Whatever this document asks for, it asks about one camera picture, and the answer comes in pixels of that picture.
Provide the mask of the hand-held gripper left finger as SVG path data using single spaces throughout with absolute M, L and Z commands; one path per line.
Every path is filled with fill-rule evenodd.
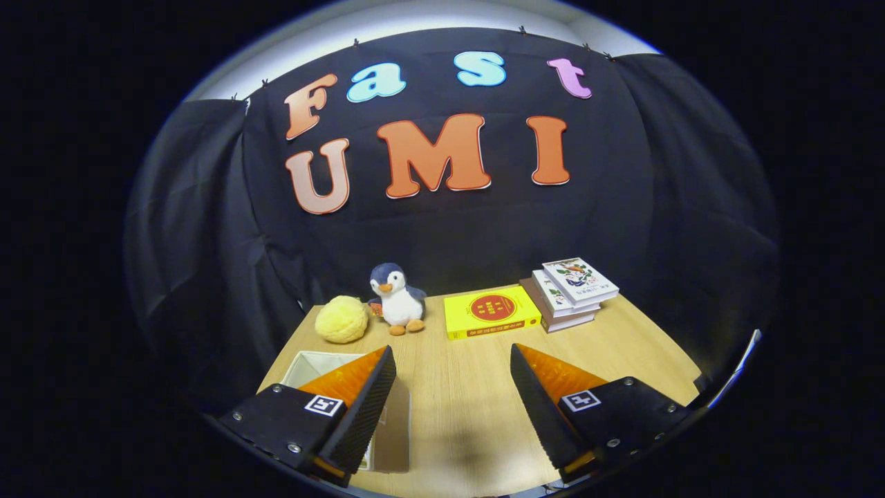
M 272 460 L 344 488 L 366 454 L 395 379 L 394 353 L 385 346 L 301 387 L 269 385 L 218 422 Z

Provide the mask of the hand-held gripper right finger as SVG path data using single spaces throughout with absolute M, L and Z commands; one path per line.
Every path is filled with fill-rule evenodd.
M 606 381 L 525 344 L 512 345 L 510 369 L 541 447 L 566 484 L 638 460 L 691 413 L 635 376 Z

